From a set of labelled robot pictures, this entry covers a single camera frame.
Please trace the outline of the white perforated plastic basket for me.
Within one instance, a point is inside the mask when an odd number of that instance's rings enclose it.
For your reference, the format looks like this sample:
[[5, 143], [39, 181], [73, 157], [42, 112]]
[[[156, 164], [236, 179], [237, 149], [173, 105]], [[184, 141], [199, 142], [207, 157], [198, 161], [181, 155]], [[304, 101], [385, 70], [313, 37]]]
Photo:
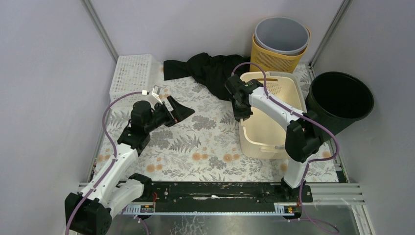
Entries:
[[144, 95], [134, 94], [115, 103], [111, 109], [129, 109], [133, 104], [145, 100], [153, 106], [157, 99], [152, 95], [153, 87], [160, 85], [162, 64], [151, 54], [120, 56], [113, 75], [109, 95], [111, 102], [132, 92], [145, 91]]

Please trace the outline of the cream plastic basket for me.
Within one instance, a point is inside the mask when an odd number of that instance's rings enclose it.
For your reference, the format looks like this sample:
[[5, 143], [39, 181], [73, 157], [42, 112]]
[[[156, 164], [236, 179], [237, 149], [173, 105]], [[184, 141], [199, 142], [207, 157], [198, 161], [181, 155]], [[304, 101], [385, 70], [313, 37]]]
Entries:
[[[306, 112], [305, 101], [296, 78], [291, 73], [268, 71], [267, 90], [293, 108]], [[242, 153], [257, 159], [287, 159], [284, 144], [286, 131], [271, 117], [252, 107], [253, 115], [239, 123]]]

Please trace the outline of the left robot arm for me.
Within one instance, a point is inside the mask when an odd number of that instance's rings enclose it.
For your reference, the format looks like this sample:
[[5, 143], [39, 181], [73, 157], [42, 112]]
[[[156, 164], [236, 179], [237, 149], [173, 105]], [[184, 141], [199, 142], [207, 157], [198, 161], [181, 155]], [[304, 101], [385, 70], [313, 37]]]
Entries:
[[151, 105], [146, 100], [134, 103], [130, 119], [116, 142], [111, 141], [114, 154], [86, 187], [70, 193], [65, 199], [65, 234], [75, 231], [83, 235], [105, 235], [114, 217], [130, 202], [151, 197], [151, 179], [133, 174], [118, 187], [123, 172], [137, 159], [150, 142], [150, 133], [160, 126], [171, 127], [195, 113], [191, 108], [167, 97], [165, 103]]

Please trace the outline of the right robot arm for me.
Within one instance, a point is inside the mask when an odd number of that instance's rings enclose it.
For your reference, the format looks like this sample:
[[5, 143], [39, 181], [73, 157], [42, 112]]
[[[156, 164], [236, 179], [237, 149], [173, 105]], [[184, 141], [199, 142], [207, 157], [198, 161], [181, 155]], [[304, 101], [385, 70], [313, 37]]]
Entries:
[[322, 145], [321, 129], [314, 113], [290, 105], [272, 94], [267, 81], [232, 75], [224, 83], [230, 93], [233, 115], [240, 123], [243, 153], [268, 158], [279, 152], [288, 159], [281, 183], [281, 197], [288, 202], [300, 195], [310, 158]]

